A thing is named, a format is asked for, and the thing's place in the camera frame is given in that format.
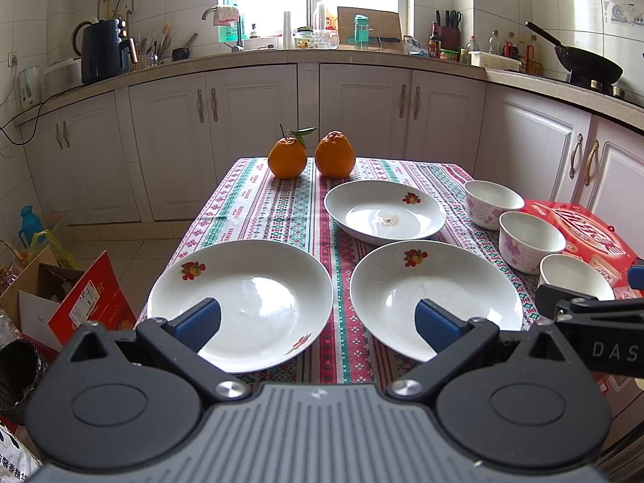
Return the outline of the white floral bowl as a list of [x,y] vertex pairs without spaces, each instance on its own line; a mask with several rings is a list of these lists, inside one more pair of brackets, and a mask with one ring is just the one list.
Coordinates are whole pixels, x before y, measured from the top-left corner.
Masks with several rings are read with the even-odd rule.
[[472,180],[464,184],[467,216],[476,226],[499,231],[499,218],[505,212],[517,212],[525,206],[524,198],[498,183]]
[[522,212],[499,218],[499,251],[506,264],[524,274],[537,275],[540,262],[566,248],[564,235],[546,220]]
[[615,298],[609,282],[592,266],[574,256],[548,255],[541,260],[539,272],[541,285],[592,295],[599,301],[611,301]]

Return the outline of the white stained plate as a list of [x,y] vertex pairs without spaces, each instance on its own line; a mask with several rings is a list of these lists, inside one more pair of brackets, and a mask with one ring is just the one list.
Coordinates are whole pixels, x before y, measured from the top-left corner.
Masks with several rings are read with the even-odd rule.
[[446,220],[444,207],[428,193],[381,180],[340,184],[325,195],[324,207],[339,228],[376,246],[428,239]]

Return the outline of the white kitchen cabinets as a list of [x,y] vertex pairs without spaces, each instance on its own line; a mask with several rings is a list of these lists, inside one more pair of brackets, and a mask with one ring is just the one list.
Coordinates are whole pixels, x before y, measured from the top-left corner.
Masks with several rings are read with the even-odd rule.
[[361,157],[456,163],[530,200],[572,202],[643,240],[643,135],[491,81],[352,64],[270,64],[117,89],[22,124],[46,213],[71,223],[191,219],[281,129],[341,131]]

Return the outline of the red gift box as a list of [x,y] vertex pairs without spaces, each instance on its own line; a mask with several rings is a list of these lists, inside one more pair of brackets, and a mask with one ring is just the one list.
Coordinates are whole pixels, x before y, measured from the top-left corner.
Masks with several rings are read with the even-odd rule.
[[627,281],[636,254],[616,233],[585,207],[570,203],[527,200],[522,212],[546,220],[566,238],[563,253],[584,260],[609,282],[617,299],[642,298]]

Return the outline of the red cardboard box on floor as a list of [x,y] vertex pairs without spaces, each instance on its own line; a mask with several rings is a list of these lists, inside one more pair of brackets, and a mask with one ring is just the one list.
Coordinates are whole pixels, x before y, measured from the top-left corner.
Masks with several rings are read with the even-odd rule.
[[71,291],[49,318],[48,326],[64,346],[86,322],[98,322],[107,330],[129,330],[135,323],[106,251],[74,281]]

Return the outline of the patterned red green tablecloth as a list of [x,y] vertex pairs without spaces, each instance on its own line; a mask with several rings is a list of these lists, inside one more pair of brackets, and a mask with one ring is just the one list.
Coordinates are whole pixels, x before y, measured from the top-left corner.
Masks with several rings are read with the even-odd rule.
[[[536,322],[537,280],[509,268],[499,252],[498,234],[480,229],[468,220],[463,186],[471,177],[465,170],[455,163],[359,158],[351,178],[404,183],[436,198],[446,212],[439,240],[460,246],[497,266],[518,292],[524,310],[523,326],[529,328]],[[413,366],[411,360],[370,335],[349,300],[351,274],[372,247],[337,228],[325,212],[324,196],[336,184],[323,178],[314,163],[308,163],[296,180],[277,180],[264,159],[241,158],[205,202],[172,255],[171,259],[178,262],[215,243],[264,239],[288,243],[311,253],[330,274],[333,312],[320,337],[296,358],[244,375],[251,385],[300,382],[384,386]]]

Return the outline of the black bucket on floor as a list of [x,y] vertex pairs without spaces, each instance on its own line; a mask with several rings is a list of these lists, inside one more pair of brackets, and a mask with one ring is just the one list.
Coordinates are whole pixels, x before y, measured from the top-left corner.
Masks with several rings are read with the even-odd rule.
[[17,339],[0,352],[1,416],[25,424],[25,412],[48,363],[29,340]]

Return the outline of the orange with leaf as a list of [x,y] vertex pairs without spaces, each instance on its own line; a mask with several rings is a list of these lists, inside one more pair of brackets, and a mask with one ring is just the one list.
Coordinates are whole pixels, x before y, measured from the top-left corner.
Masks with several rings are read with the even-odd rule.
[[281,129],[281,137],[267,156],[268,169],[276,179],[296,179],[307,166],[305,137],[316,132],[316,127],[308,126],[308,128],[286,131],[280,124],[279,129]]

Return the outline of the bumpy orange without leaf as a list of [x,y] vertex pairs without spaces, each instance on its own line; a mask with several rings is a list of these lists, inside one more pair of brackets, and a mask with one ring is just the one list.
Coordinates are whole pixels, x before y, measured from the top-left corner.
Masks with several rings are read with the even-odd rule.
[[314,161],[324,178],[345,179],[355,167],[356,154],[343,132],[331,131],[316,146]]

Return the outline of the black wok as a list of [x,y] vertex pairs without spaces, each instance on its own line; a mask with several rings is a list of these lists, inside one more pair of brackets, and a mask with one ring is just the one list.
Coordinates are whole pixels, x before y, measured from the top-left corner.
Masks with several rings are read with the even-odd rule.
[[544,29],[527,21],[525,26],[538,36],[549,41],[555,48],[561,66],[568,71],[568,82],[572,85],[590,88],[590,82],[596,81],[601,86],[617,83],[622,77],[623,69],[617,63],[578,47],[566,46]]

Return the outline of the soy sauce bottle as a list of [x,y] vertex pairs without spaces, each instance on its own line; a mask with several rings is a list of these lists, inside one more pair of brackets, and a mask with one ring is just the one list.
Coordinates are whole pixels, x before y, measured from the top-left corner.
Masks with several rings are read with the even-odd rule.
[[440,58],[441,37],[440,24],[434,21],[431,25],[431,34],[428,39],[428,54],[431,58]]

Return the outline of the black air fryer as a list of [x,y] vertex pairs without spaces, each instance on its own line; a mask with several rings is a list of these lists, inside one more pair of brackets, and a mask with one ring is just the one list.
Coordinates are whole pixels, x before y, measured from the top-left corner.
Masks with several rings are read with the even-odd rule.
[[72,47],[81,58],[84,85],[108,80],[138,63],[138,53],[125,19],[83,21],[72,32]]

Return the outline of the knife block with knives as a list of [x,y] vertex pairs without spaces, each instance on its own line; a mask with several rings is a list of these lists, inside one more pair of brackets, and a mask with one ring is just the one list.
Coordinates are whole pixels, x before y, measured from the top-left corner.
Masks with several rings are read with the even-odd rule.
[[441,47],[446,50],[460,49],[460,21],[462,14],[457,10],[436,11]]

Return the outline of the wooden cutting board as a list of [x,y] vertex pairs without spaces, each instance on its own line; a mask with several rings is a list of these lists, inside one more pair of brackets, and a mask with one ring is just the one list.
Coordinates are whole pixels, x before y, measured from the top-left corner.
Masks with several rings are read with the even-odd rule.
[[354,46],[358,17],[365,18],[370,49],[396,51],[400,54],[404,51],[400,14],[351,6],[337,8],[337,27],[342,46]]

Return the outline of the teal canister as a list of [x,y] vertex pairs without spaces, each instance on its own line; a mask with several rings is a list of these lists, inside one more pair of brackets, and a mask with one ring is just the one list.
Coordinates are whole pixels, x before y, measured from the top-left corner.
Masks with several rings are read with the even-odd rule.
[[356,50],[367,50],[369,43],[369,18],[365,14],[356,14],[354,16],[354,47]]

